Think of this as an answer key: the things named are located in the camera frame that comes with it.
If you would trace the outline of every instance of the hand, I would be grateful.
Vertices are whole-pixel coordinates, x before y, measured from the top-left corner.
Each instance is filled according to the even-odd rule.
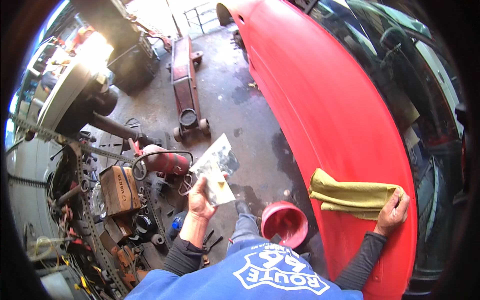
[[[401,199],[399,199],[399,195],[400,189],[396,188],[392,197],[390,197],[378,214],[377,225],[373,232],[388,237],[400,224],[405,222],[410,197],[403,193]]]
[[[222,172],[222,175],[227,178],[226,172]],[[200,177],[188,194],[188,211],[194,217],[208,222],[213,217],[217,207],[211,206],[205,196],[204,188],[206,183],[207,178],[204,174],[200,174]]]

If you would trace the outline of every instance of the red plastic container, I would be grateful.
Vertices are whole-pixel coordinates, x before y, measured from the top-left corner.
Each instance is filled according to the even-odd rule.
[[[276,233],[282,237],[280,245],[298,247],[308,232],[307,217],[290,202],[274,202],[262,213],[262,235],[271,239]]]

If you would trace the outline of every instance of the car window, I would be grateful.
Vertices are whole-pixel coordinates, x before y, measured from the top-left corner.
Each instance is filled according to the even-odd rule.
[[[403,18],[399,13],[395,11],[396,19]],[[392,113],[416,186],[419,234],[414,276],[437,276],[450,253],[452,201],[463,187],[463,129],[457,128],[455,113],[426,62],[431,58],[425,55],[432,54],[420,53],[415,38],[385,7],[366,1],[346,0],[343,5],[320,0],[309,16],[357,60]],[[430,34],[428,28],[422,30]],[[452,68],[447,72],[455,79]]]

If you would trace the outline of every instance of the black hose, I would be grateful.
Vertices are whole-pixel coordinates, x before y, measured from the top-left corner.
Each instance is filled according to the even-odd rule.
[[[193,162],[193,155],[192,153],[188,152],[188,151],[184,151],[184,150],[160,150],[160,151],[153,151],[153,152],[149,152],[149,153],[145,153],[144,155],[142,156],[139,156],[136,160],[133,161],[133,164],[132,164],[132,174],[133,174],[133,177],[138,180],[138,181],[142,181],[144,180],[146,177],[147,177],[147,167],[145,164],[142,164],[142,176],[141,177],[136,177],[135,175],[135,166],[138,164],[138,162],[140,162],[141,160],[143,160],[145,157],[147,156],[150,156],[150,155],[154,155],[154,154],[162,154],[162,153],[176,153],[176,154],[188,154],[190,155],[190,158],[192,159],[190,164]]]

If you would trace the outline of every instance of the rag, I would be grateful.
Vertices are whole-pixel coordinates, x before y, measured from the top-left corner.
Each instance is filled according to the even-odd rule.
[[[318,168],[310,179],[310,198],[322,201],[322,210],[349,213],[364,220],[377,220],[385,203],[401,186],[373,182],[338,182]]]

